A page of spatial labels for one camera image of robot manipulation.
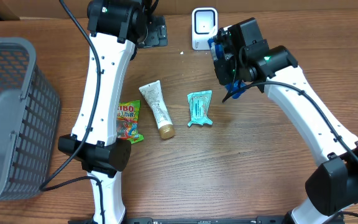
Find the blue snack bar wrapper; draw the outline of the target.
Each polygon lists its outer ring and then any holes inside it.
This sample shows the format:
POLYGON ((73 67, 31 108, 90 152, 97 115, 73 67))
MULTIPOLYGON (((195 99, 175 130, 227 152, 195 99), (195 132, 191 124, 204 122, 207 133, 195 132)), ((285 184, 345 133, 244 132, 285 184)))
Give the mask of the blue snack bar wrapper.
MULTIPOLYGON (((237 77, 237 57, 232 53, 225 53, 223 44, 217 43, 214 38, 208 40, 209 49, 214 64, 214 71, 219 84, 224 86, 227 94, 230 95, 245 84, 237 77)), ((238 99, 244 90, 238 91, 232 95, 233 99, 238 99)))

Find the teal tissue packet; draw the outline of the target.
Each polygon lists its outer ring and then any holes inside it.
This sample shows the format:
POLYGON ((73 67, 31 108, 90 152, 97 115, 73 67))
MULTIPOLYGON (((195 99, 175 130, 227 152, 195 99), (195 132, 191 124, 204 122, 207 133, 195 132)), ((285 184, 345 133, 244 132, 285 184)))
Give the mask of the teal tissue packet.
POLYGON ((213 121, 208 118, 208 110, 212 98, 212 91, 205 90, 187 95, 190 109, 190 122, 188 127, 193 124, 203 126, 204 124, 212 125, 213 121))

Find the green gummy candy bag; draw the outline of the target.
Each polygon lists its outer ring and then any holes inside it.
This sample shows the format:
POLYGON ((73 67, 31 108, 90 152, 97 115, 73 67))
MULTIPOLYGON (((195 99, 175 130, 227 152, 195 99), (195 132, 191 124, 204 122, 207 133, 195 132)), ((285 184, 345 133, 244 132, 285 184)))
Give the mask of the green gummy candy bag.
POLYGON ((138 131, 140 101, 120 103, 117 109, 117 137, 130 141, 132 144, 143 141, 138 131))

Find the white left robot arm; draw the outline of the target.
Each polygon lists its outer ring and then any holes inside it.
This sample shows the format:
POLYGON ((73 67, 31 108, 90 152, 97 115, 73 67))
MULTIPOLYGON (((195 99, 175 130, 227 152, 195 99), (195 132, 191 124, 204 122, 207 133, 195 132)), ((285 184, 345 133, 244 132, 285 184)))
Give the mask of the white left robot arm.
POLYGON ((89 67, 80 112, 58 150, 81 162, 93 189, 91 223, 124 223, 121 177, 131 142, 117 136, 117 109, 129 62, 138 49, 167 45, 165 19, 154 16, 157 1, 90 1, 89 67))

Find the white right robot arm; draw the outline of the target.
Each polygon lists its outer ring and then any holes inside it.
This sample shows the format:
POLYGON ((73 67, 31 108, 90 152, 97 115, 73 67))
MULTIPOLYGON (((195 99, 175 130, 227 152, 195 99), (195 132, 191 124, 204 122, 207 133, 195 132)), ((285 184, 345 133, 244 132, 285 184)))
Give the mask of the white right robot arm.
POLYGON ((231 26, 208 40, 219 83, 233 97, 257 87, 276 103, 308 145, 317 165, 306 200, 284 223, 326 223, 358 203, 358 137, 329 111, 290 51, 269 47, 257 28, 231 26))

